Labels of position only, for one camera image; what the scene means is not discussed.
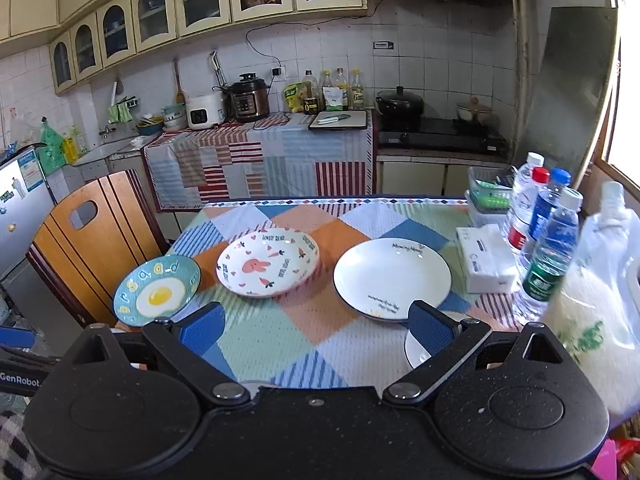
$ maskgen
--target tablecloth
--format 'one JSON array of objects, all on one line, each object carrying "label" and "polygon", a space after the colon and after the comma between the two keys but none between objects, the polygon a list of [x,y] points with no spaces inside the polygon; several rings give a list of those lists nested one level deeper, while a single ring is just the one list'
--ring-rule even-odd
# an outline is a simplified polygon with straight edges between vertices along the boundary
[{"label": "tablecloth", "polygon": [[160,211],[261,196],[370,195],[373,127],[314,132],[313,116],[167,132],[143,155]]},{"label": "tablecloth", "polygon": [[[282,199],[207,205],[172,247],[194,258],[200,288],[181,319],[209,301],[225,309],[223,335],[203,357],[239,381],[293,388],[373,385],[380,392],[405,375],[406,328],[360,316],[338,296],[333,270],[344,252],[374,238],[408,238],[448,263],[452,288],[441,310],[465,312],[496,330],[519,330],[505,294],[467,294],[456,227],[470,224],[466,201],[416,198]],[[303,230],[320,249],[321,265],[299,288],[270,299],[242,298],[216,277],[224,248],[272,226]]]}]

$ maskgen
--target stove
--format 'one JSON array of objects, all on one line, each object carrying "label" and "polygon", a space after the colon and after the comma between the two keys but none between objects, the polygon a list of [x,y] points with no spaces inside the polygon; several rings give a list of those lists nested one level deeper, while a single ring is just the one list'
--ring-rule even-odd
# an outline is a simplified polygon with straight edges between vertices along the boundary
[{"label": "stove", "polygon": [[509,143],[495,130],[460,119],[403,121],[380,116],[378,145],[506,156]]}]

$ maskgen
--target blue plate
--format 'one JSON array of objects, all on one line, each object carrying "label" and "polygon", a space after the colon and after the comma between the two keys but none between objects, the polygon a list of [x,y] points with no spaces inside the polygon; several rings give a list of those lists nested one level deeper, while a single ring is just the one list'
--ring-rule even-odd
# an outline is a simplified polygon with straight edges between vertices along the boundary
[{"label": "blue plate", "polygon": [[113,298],[113,311],[129,326],[143,326],[158,316],[181,310],[200,285],[200,267],[191,258],[168,254],[132,270]]}]

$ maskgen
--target cutting board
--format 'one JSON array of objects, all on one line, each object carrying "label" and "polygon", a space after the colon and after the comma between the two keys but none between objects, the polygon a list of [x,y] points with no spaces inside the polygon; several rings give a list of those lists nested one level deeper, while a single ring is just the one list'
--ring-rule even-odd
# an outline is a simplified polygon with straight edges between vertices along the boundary
[{"label": "cutting board", "polygon": [[[318,119],[322,119],[325,117],[336,116],[340,114],[349,115],[348,119],[343,119],[341,121],[328,123],[328,124],[318,124]],[[356,112],[320,112],[316,115],[316,118],[311,121],[309,124],[310,130],[364,130],[367,127],[367,113],[366,111],[356,111]]]}]

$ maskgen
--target wooden chair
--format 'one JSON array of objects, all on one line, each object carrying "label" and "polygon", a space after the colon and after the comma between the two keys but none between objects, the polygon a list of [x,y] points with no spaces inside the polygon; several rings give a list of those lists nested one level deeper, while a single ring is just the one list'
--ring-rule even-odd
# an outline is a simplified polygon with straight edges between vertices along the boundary
[{"label": "wooden chair", "polygon": [[[97,214],[76,229],[72,215],[86,202]],[[80,325],[113,326],[113,296],[120,282],[168,248],[136,172],[127,170],[94,180],[55,206],[27,259]]]}]

